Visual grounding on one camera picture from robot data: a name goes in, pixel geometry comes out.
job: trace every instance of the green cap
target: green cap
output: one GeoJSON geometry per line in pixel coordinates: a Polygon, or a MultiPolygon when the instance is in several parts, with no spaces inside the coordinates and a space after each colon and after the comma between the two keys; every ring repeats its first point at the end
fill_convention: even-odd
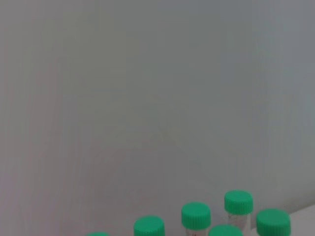
{"type": "Polygon", "coordinates": [[[164,222],[154,215],[139,218],[133,225],[134,236],[165,236],[164,222]]]}
{"type": "Polygon", "coordinates": [[[243,236],[243,234],[236,226],[217,225],[210,230],[209,236],[243,236]]]}
{"type": "Polygon", "coordinates": [[[210,226],[210,208],[204,203],[187,203],[182,208],[182,225],[189,230],[203,230],[210,226]]]}
{"type": "Polygon", "coordinates": [[[252,212],[251,193],[243,190],[232,190],[224,196],[224,209],[234,215],[247,215],[252,212]]]}
{"type": "Polygon", "coordinates": [[[265,209],[256,216],[257,233],[260,236],[291,235],[290,216],[283,210],[265,209]]]}
{"type": "Polygon", "coordinates": [[[109,234],[104,233],[104,232],[93,232],[93,233],[89,233],[86,236],[109,236],[109,234]]]}

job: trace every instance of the plastic bottle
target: plastic bottle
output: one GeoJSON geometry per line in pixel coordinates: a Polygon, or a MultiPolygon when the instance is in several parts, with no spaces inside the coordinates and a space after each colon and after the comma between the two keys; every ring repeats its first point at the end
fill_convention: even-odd
{"type": "Polygon", "coordinates": [[[134,236],[165,236],[164,222],[155,215],[139,218],[133,225],[134,236]]]}
{"type": "Polygon", "coordinates": [[[182,225],[186,236],[207,236],[211,225],[210,208],[199,202],[185,204],[182,207],[182,225]]]}
{"type": "Polygon", "coordinates": [[[228,213],[228,224],[238,227],[244,236],[251,236],[251,213],[253,199],[251,193],[232,190],[224,196],[224,209],[228,213]]]}
{"type": "Polygon", "coordinates": [[[87,234],[86,236],[109,236],[109,234],[105,232],[93,232],[87,234]]]}
{"type": "Polygon", "coordinates": [[[214,226],[209,236],[242,236],[242,231],[233,225],[217,225],[214,226]]]}
{"type": "Polygon", "coordinates": [[[290,236],[291,220],[288,213],[279,209],[265,209],[256,216],[259,236],[290,236]]]}

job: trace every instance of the bottle label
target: bottle label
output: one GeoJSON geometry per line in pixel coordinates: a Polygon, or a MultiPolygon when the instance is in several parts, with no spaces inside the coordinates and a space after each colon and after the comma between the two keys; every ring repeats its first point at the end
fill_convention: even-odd
{"type": "Polygon", "coordinates": [[[228,215],[228,224],[238,227],[243,236],[251,236],[251,215],[228,215]]]}
{"type": "Polygon", "coordinates": [[[209,229],[205,230],[189,230],[186,229],[186,236],[208,236],[209,229]]]}

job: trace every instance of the white wall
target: white wall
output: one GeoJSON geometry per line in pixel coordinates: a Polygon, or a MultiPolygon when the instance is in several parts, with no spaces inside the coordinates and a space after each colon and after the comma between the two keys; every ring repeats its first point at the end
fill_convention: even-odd
{"type": "Polygon", "coordinates": [[[311,0],[2,0],[0,233],[132,234],[315,185],[311,0]]]}

